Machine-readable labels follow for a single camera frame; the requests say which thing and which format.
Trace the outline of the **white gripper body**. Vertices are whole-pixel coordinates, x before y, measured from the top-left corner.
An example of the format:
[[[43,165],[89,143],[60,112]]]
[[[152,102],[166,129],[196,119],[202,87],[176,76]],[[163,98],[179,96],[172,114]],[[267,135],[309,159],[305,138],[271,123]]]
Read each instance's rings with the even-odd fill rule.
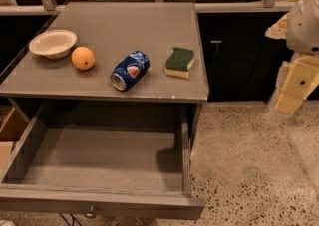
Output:
[[[289,12],[287,47],[300,54],[319,54],[319,0],[298,0]]]

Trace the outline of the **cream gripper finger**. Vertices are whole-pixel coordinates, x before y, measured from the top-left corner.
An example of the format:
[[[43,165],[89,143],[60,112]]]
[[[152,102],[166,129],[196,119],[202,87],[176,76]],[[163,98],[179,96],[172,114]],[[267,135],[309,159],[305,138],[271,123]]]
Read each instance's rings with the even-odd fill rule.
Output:
[[[288,64],[288,72],[279,89],[275,110],[279,113],[294,114],[319,86],[319,58],[301,55]]]
[[[285,39],[286,38],[286,27],[287,27],[288,15],[282,16],[275,24],[269,27],[265,36],[270,39]]]

